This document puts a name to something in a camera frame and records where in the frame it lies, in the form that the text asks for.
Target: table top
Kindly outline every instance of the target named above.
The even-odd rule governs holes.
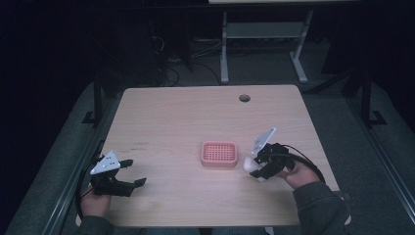
[[[249,102],[239,97],[248,95]],[[243,170],[254,139],[272,126],[269,143],[302,151],[339,190],[299,90],[294,85],[127,89],[103,154],[133,166],[116,178],[147,177],[131,197],[113,197],[107,219],[118,226],[275,226],[299,224],[292,189],[277,177],[258,182]],[[205,141],[237,144],[231,168],[201,164]]]

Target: table leg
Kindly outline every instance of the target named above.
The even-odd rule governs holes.
[[[227,14],[223,13],[222,23],[222,54],[220,55],[220,81],[224,84],[229,82],[228,77],[228,61],[226,59],[226,29],[227,29]]]
[[[305,72],[302,69],[302,65],[301,65],[301,62],[300,62],[300,53],[301,53],[302,46],[304,44],[305,38],[306,38],[307,33],[308,33],[308,29],[309,29],[309,26],[310,26],[310,22],[311,22],[313,12],[314,11],[312,11],[312,10],[308,11],[308,13],[305,17],[305,21],[302,25],[299,45],[297,46],[296,51],[290,52],[291,60],[293,62],[294,68],[296,69],[296,72],[297,72],[297,76],[299,77],[299,80],[300,80],[301,83],[308,83],[307,77],[305,76]]]
[[[265,231],[269,235],[274,235],[274,229],[272,227],[265,227]]]

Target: pink plastic basket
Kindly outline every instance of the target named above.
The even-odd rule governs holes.
[[[207,141],[202,147],[202,165],[234,167],[237,164],[237,148],[233,142]]]

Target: person's right hand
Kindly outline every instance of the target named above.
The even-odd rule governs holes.
[[[317,174],[312,169],[300,162],[295,161],[295,163],[296,166],[293,170],[281,170],[276,176],[285,179],[285,181],[287,181],[294,189],[298,189],[308,183],[320,181]]]

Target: wire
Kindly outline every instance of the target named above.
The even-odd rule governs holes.
[[[268,155],[268,157],[285,158],[285,159],[300,162],[300,163],[304,164],[305,166],[307,166],[308,168],[310,168],[312,171],[314,171],[314,173],[318,176],[320,181],[322,181],[323,183],[326,183],[326,179],[324,178],[323,173],[320,171],[320,169],[317,167],[317,165],[315,165],[310,159],[304,159],[304,158],[302,158],[300,156],[297,156],[297,155],[294,155],[294,154],[288,154],[288,155],[285,155],[285,154],[283,154],[283,155],[281,155],[281,154],[271,154],[271,155]]]
[[[297,153],[299,153],[300,155],[302,155],[305,159],[307,159],[307,160],[309,160],[311,162],[311,159],[309,159],[306,155],[304,155],[302,152],[300,152],[298,149],[294,148],[293,146],[290,146],[290,145],[281,145],[281,146],[287,147],[287,148],[290,148],[290,149],[296,151]]]
[[[82,218],[83,218],[83,213],[82,213],[82,209],[81,209],[81,207],[80,207],[80,201],[81,201],[81,199],[86,195],[86,194],[88,194],[90,191],[88,191],[88,192],[86,192],[84,195],[82,195],[82,196],[80,196],[80,190],[81,190],[81,188],[82,188],[82,182],[83,182],[83,179],[85,178],[85,174],[86,174],[86,171],[88,170],[88,168],[91,166],[91,165],[93,165],[93,164],[96,164],[97,162],[99,162],[103,157],[100,157],[100,158],[97,158],[97,159],[92,159],[90,162],[89,162],[89,164],[88,164],[88,166],[87,167],[85,167],[81,172],[80,172],[80,174],[79,174],[79,178],[78,178],[78,181],[77,181],[77,183],[76,183],[76,190],[75,190],[75,207],[76,207],[76,211],[77,211],[77,213],[78,213],[78,215],[79,215],[79,218],[82,220]]]
[[[158,39],[159,41],[161,41],[161,48],[159,49],[159,52],[161,52],[164,49],[165,43],[164,40],[162,40],[161,37],[157,37],[157,36],[153,36],[153,39]]]
[[[167,81],[168,86],[173,87],[173,86],[175,86],[175,85],[179,84],[179,80],[180,80],[180,74],[179,74],[179,72],[178,72],[177,70],[173,69],[173,68],[170,68],[170,67],[167,67],[166,69],[167,69],[167,70],[171,70],[171,71],[173,71],[173,72],[174,72],[174,73],[176,73],[176,75],[177,75],[176,80],[175,80],[175,81],[172,81],[172,80],[168,79],[168,76],[165,74],[165,81]]]
[[[210,70],[213,73],[214,77],[216,78],[216,81],[219,84],[219,86],[222,85],[222,83],[220,82],[219,77],[216,75],[216,72],[214,72],[214,70],[211,67],[209,67],[207,65],[204,65],[204,64],[201,64],[201,63],[196,63],[196,62],[192,62],[192,64],[198,65],[198,66],[201,66],[201,67],[205,67],[206,69]]]
[[[229,45],[229,52],[227,53],[228,56],[229,57],[247,57],[247,56],[255,54],[253,46],[247,43],[244,43],[244,42],[245,41],[238,40],[238,41],[235,41],[234,44]],[[232,48],[237,49],[237,51],[232,52],[231,51]]]
[[[201,57],[201,56],[205,56],[208,55],[210,53],[216,52],[216,48],[222,45],[222,41],[219,41],[219,43],[217,43],[216,45],[214,45],[211,48],[208,48],[206,50],[203,50],[201,52],[195,53],[194,55],[191,56],[191,58],[197,58],[197,57]]]
[[[94,190],[94,188],[89,189],[87,192],[85,192],[80,199],[83,199],[83,197],[85,197],[89,192],[91,192],[92,190]]]
[[[195,43],[203,44],[203,45],[211,45],[217,42],[220,42],[220,39],[194,39]]]

